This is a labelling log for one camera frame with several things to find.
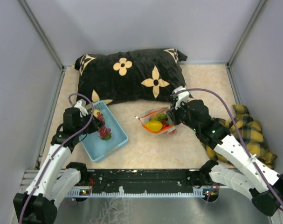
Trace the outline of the yellow star fruit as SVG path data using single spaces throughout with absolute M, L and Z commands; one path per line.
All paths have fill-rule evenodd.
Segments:
M 152 132 L 154 133 L 157 133 L 159 132 L 162 127 L 163 127 L 163 124 L 160 122 L 160 121 L 157 121 L 157 120 L 151 120 L 149 122 L 147 122 L 145 124 L 145 126 Z

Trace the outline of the purple grape bunch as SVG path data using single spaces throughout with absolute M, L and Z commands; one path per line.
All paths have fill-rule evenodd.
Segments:
M 100 129 L 98 130 L 99 133 L 99 137 L 102 140 L 110 140 L 112 135 L 111 135 L 111 129 L 107 128 L 105 125 L 105 119 L 104 116 L 101 112 L 96 112 L 96 117 L 104 123 L 103 126 L 100 127 Z

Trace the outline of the clear zip top bag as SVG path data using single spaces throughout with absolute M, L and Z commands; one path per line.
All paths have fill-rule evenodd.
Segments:
M 145 131 L 152 135 L 175 134 L 176 126 L 167 115 L 168 107 L 161 107 L 144 112 L 135 118 L 140 122 Z

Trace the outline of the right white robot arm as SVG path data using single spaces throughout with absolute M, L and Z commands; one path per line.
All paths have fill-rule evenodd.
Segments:
M 264 215 L 273 216 L 283 203 L 283 173 L 278 173 L 247 153 L 229 129 L 209 115 L 202 100 L 171 103 L 169 116 L 175 125 L 180 123 L 195 131 L 198 140 L 224 156 L 237 171 L 208 161 L 200 173 L 204 184 L 225 185 L 246 196 Z

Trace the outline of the red strawberry bunch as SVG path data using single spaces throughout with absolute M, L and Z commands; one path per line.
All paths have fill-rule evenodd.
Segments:
M 162 124 L 161 130 L 164 131 L 163 134 L 175 134 L 176 133 L 177 130 L 175 127 L 166 130 L 166 128 L 170 126 L 171 122 L 165 113 L 159 113 L 158 115 L 156 115 L 154 120 L 159 121 Z

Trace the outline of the black flower pattern pillow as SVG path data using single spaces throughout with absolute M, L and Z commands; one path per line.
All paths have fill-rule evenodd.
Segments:
M 179 63 L 187 58 L 176 48 L 84 54 L 73 64 L 79 71 L 78 93 L 107 105 L 137 100 L 170 103 L 172 91 L 186 87 Z

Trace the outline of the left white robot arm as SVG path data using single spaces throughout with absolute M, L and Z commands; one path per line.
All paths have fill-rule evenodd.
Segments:
M 14 209 L 20 224 L 52 224 L 58 208 L 67 193 L 76 185 L 84 185 L 89 173 L 84 163 L 71 162 L 60 173 L 70 157 L 80 136 L 96 132 L 103 122 L 93 111 L 83 106 L 65 110 L 63 123 L 52 137 L 48 155 L 36 177 L 24 193 L 17 193 L 13 199 Z

